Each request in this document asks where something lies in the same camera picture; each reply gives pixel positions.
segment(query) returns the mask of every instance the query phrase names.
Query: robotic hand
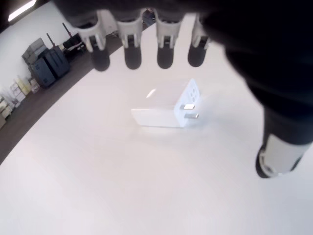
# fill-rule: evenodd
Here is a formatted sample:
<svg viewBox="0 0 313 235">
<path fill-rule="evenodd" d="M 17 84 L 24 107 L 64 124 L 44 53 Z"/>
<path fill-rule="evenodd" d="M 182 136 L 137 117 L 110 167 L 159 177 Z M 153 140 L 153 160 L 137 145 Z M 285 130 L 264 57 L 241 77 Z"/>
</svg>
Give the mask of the robotic hand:
<svg viewBox="0 0 313 235">
<path fill-rule="evenodd" d="M 101 14 L 113 14 L 130 69 L 141 64 L 140 9 L 156 14 L 157 62 L 172 65 L 175 41 L 187 12 L 197 12 L 189 64 L 203 63 L 210 40 L 224 45 L 227 58 L 264 106 L 260 177 L 295 169 L 313 141 L 313 14 L 309 4 L 269 0 L 54 0 L 76 28 L 99 71 L 110 65 Z"/>
</svg>

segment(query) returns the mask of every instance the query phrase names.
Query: white power adapter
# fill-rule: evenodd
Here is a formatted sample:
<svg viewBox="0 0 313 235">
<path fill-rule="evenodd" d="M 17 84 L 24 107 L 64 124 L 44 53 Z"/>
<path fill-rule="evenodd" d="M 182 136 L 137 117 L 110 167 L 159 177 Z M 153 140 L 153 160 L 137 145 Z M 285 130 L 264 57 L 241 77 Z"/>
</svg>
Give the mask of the white power adapter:
<svg viewBox="0 0 313 235">
<path fill-rule="evenodd" d="M 132 108 L 141 126 L 184 127 L 194 113 L 200 92 L 194 79 L 169 81 L 147 92 L 141 103 Z"/>
</svg>

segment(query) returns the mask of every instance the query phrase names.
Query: floor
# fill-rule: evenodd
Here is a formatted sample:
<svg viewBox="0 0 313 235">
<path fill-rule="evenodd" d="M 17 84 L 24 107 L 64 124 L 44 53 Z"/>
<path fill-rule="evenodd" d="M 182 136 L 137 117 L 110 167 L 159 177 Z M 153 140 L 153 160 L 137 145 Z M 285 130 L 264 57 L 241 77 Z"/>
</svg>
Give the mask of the floor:
<svg viewBox="0 0 313 235">
<path fill-rule="evenodd" d="M 107 47 L 112 54 L 122 46 L 119 38 L 107 36 Z M 36 94 L 29 94 L 20 107 L 8 117 L 7 123 L 0 129 L 0 164 L 14 146 L 39 120 L 39 118 L 72 86 L 93 69 L 88 53 L 78 56 L 71 62 L 71 69 L 63 78 L 48 89 L 41 89 Z"/>
</svg>

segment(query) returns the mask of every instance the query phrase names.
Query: white tabletop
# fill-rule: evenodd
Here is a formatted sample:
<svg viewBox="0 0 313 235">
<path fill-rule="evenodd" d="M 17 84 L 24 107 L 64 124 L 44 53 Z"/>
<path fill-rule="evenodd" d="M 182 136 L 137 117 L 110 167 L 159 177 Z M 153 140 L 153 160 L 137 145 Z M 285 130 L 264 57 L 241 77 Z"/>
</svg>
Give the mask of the white tabletop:
<svg viewBox="0 0 313 235">
<path fill-rule="evenodd" d="M 155 25 L 142 65 L 123 49 L 56 102 L 0 165 L 2 235 L 308 235 L 313 149 L 293 173 L 260 179 L 262 107 L 212 44 L 187 62 L 193 17 L 184 19 L 172 67 L 157 66 Z M 136 100 L 155 84 L 194 78 L 200 116 L 184 129 L 137 126 Z"/>
</svg>

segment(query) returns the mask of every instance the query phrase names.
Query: charger prong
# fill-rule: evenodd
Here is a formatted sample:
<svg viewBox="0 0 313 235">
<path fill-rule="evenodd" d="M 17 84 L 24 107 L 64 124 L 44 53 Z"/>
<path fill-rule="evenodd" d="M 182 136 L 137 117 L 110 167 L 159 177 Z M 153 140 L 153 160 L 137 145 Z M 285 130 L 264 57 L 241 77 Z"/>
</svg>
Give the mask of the charger prong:
<svg viewBox="0 0 313 235">
<path fill-rule="evenodd" d="M 184 118 L 198 118 L 199 117 L 199 114 L 185 114 Z"/>
<path fill-rule="evenodd" d="M 194 104 L 183 104 L 180 109 L 185 109 L 185 110 L 192 110 L 195 108 Z"/>
</svg>

